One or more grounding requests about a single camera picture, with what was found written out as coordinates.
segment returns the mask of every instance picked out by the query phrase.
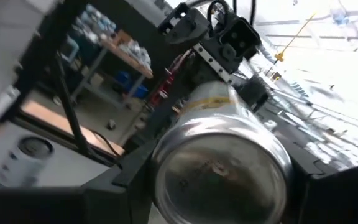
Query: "silver canister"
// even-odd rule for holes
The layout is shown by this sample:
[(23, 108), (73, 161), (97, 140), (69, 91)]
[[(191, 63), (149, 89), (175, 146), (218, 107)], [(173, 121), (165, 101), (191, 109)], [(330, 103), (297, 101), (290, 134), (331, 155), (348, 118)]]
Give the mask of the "silver canister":
[(152, 155), (154, 203), (167, 222), (278, 223), (291, 160), (235, 89), (205, 83), (179, 116)]
[(19, 140), (0, 166), (0, 187), (31, 187), (53, 154), (52, 145), (42, 138)]

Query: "ceiling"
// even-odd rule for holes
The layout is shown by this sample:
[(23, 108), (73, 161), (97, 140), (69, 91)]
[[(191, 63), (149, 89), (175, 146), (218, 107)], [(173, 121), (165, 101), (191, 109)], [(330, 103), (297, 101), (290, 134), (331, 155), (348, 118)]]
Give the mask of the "ceiling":
[[(167, 0), (171, 6), (181, 1)], [(284, 53), (286, 70), (301, 79), (327, 85), (358, 99), (358, 1), (354, 0), (257, 0), (255, 29), (282, 51), (303, 24)], [(249, 18), (251, 0), (237, 0), (237, 13)], [(348, 23), (334, 23), (333, 10), (345, 13)]]

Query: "floor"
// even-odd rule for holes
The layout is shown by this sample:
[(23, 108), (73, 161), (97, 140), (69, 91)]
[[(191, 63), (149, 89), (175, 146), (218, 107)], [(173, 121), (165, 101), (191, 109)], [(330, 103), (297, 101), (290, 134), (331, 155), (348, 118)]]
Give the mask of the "floor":
[[(41, 18), (42, 14), (24, 0), (0, 0), (0, 92), (15, 80), (16, 75), (12, 68), (26, 48)], [(64, 114), (61, 107), (37, 91), (34, 91), (30, 98)], [(133, 131), (133, 128), (129, 127), (136, 114), (127, 109), (117, 110), (91, 95), (86, 96), (84, 102), (76, 107), (76, 113), (83, 126), (99, 131), (118, 144), (122, 144)], [(105, 128), (109, 119), (116, 122), (117, 128), (114, 131)], [(154, 207), (150, 213), (149, 223), (165, 223)]]

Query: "yellow label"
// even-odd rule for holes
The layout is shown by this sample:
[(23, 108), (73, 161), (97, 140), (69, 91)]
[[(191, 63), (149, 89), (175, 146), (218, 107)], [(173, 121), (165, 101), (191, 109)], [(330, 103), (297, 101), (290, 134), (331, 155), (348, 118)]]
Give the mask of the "yellow label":
[(211, 97), (207, 99), (197, 100), (188, 103), (180, 112), (179, 115), (191, 110), (204, 110), (211, 108), (220, 108), (224, 105), (233, 103), (228, 97)]

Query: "red component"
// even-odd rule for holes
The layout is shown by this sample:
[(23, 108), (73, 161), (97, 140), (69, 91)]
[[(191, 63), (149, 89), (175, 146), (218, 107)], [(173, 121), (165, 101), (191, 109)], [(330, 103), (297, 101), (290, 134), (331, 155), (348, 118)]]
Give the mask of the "red component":
[(177, 70), (182, 65), (184, 59), (188, 56), (190, 52), (187, 51), (183, 55), (177, 56), (172, 64), (170, 65), (169, 69), (166, 69), (168, 78), (159, 86), (159, 88), (152, 94), (149, 101), (149, 106), (155, 108), (158, 106), (164, 98), (168, 97), (168, 90), (172, 84), (173, 79), (177, 73)]

